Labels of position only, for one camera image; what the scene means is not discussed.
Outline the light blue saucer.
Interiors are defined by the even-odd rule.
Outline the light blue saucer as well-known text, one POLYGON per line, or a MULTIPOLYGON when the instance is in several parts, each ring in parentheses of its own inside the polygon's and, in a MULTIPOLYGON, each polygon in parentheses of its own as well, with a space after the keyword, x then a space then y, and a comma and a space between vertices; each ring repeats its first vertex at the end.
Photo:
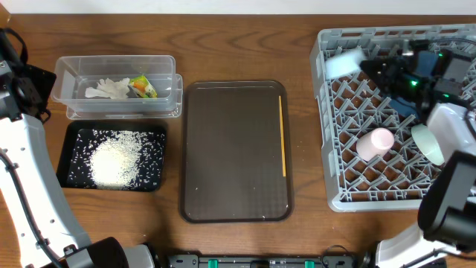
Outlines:
POLYGON ((360 48, 354 48, 334 57, 330 57, 325 62, 326 74, 328 80, 340 78, 348 74, 361 70, 360 64, 367 57, 360 48))

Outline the pink cup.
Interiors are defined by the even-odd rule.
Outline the pink cup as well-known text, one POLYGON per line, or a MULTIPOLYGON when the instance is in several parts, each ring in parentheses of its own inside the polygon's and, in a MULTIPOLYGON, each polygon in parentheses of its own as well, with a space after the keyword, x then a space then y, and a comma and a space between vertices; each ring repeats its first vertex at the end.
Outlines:
POLYGON ((357 154, 366 162, 375 156, 384 156, 395 142, 393 133, 377 128, 363 135, 356 143, 357 154))

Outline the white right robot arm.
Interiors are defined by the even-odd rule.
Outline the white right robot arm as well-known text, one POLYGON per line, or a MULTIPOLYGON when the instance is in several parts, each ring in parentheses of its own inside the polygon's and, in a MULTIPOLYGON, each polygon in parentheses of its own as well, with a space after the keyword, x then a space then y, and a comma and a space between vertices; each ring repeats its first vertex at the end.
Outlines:
POLYGON ((475 260, 475 109, 460 97, 474 56, 456 48, 430 51, 428 39, 407 41, 393 57, 359 68, 393 100, 412 104, 434 135, 444 167, 419 206, 417 222, 378 242, 360 267, 443 267, 452 256, 475 260))

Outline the white tissue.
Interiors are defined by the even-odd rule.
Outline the white tissue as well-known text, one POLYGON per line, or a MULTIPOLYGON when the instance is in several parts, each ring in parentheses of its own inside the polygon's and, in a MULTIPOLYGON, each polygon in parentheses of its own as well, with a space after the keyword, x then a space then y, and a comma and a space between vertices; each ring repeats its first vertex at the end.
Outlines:
POLYGON ((85 91, 86 98, 111 98, 127 99, 129 94, 129 78, 115 82, 109 78, 100 79, 96 87, 88 87, 85 91))

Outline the yellow green snack wrapper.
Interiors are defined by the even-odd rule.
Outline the yellow green snack wrapper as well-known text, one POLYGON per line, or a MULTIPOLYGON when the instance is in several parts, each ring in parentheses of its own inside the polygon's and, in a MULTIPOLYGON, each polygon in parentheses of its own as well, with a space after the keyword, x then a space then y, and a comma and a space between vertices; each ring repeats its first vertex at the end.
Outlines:
POLYGON ((129 81, 129 86, 140 98, 157 98, 158 94, 148 79, 141 75, 139 77, 132 78, 129 81))

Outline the white rice pile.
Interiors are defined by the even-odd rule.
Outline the white rice pile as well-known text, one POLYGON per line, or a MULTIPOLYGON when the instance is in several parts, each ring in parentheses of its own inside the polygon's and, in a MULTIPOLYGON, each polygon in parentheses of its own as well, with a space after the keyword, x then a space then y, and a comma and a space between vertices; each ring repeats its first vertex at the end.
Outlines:
POLYGON ((114 191, 155 191, 161 185, 162 131, 82 129, 75 136, 65 185, 114 191))

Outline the dark blue plate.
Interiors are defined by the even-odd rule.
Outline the dark blue plate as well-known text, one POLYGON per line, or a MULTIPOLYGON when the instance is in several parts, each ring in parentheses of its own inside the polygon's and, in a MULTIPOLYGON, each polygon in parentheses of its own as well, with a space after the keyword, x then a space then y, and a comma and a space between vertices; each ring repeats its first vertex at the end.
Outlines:
POLYGON ((403 67, 399 69, 396 82, 391 86, 390 106, 402 117, 423 116, 422 105, 429 102, 426 91, 431 86, 432 71, 437 55, 430 51, 420 51, 412 57, 403 57, 403 67))

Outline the mint green bowl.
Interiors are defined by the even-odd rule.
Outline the mint green bowl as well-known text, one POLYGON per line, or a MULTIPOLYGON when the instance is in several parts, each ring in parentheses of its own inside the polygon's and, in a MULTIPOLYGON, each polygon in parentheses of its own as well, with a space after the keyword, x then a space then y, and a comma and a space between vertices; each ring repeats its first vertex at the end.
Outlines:
POLYGON ((424 124, 411 128, 411 136, 423 156, 434 165, 442 165, 445 160, 434 134, 424 124))

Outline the wooden chopstick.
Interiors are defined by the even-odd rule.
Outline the wooden chopstick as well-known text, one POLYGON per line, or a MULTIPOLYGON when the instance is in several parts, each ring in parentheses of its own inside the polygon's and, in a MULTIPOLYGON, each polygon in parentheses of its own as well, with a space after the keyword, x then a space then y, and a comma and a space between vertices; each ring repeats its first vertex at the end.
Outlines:
POLYGON ((278 96, 279 116, 280 116, 280 148, 282 157, 282 173, 286 177, 286 145, 284 137, 284 123, 283 123, 283 105, 281 95, 278 96))

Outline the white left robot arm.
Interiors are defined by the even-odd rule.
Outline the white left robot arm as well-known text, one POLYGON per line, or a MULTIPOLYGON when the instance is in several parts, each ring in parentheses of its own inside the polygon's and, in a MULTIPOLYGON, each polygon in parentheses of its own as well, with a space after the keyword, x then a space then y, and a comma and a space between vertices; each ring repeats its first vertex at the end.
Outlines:
POLYGON ((159 267, 146 243, 123 248, 113 237, 96 243, 74 216, 46 146, 44 123, 56 75, 28 64, 1 30, 1 194, 15 227, 23 267, 159 267))

